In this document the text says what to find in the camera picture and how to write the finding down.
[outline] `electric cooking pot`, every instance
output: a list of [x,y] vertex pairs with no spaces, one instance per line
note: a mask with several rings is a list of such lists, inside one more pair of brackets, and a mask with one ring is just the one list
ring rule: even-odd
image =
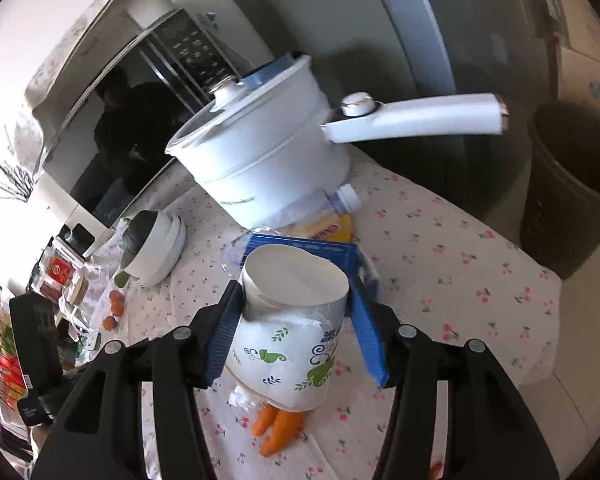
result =
[[310,61],[286,55],[240,82],[225,78],[165,150],[247,229],[315,189],[334,192],[349,171],[346,142],[506,129],[493,94],[382,104],[357,92],[333,112]]

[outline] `brown egg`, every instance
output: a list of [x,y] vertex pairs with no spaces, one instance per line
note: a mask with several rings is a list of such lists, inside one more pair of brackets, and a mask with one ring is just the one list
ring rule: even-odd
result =
[[122,292],[120,292],[119,290],[112,290],[109,293],[109,301],[111,303],[113,303],[114,301],[119,301],[120,303],[124,304],[125,303],[125,295],[122,294]]
[[104,330],[113,330],[117,326],[118,322],[113,316],[107,316],[105,319],[102,320],[102,327]]
[[111,313],[116,317],[122,316],[125,313],[125,304],[117,300],[111,301]]

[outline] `floor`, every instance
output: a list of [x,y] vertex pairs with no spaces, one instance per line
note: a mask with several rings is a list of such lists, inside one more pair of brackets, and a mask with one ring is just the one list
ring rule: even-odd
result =
[[[513,242],[524,209],[530,164],[482,220]],[[560,298],[560,341],[552,375],[521,393],[566,478],[600,436],[600,246]]]

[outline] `cherry print tablecloth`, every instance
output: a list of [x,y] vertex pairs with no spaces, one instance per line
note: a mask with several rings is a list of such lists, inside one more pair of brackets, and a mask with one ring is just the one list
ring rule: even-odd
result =
[[[462,210],[362,152],[352,148],[351,154],[349,181],[364,200],[354,216],[357,241],[381,275],[380,301],[435,340],[461,345],[483,339],[516,385],[548,375],[558,338],[560,279]],[[200,307],[217,303],[230,278],[221,269],[221,251],[241,228],[179,164],[135,209],[147,207],[180,215],[186,246],[160,285],[128,285],[126,314],[115,331],[103,334],[104,342],[130,344],[188,324]],[[96,254],[101,264],[119,261],[121,236],[119,230]],[[226,373],[210,389],[196,391],[219,479],[372,477],[394,392],[379,390],[366,373],[349,320],[336,359],[327,401],[307,417],[289,448],[268,459],[258,454],[262,440],[251,436],[254,413],[227,403],[235,383]],[[142,398],[148,472],[157,478],[149,384]],[[443,410],[437,424],[434,462],[444,453]]]

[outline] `silver screw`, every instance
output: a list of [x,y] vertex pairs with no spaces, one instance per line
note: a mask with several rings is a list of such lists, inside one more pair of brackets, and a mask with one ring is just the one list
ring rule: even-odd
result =
[[120,352],[122,348],[122,343],[120,341],[109,341],[106,345],[104,345],[104,351],[107,354],[117,354]]
[[401,325],[398,329],[398,334],[401,337],[411,339],[412,337],[416,337],[418,335],[418,331],[411,325]]
[[174,339],[188,339],[191,336],[191,329],[188,326],[179,326],[173,331]]
[[487,349],[484,343],[479,339],[471,339],[471,341],[469,341],[469,348],[477,354],[481,354]]

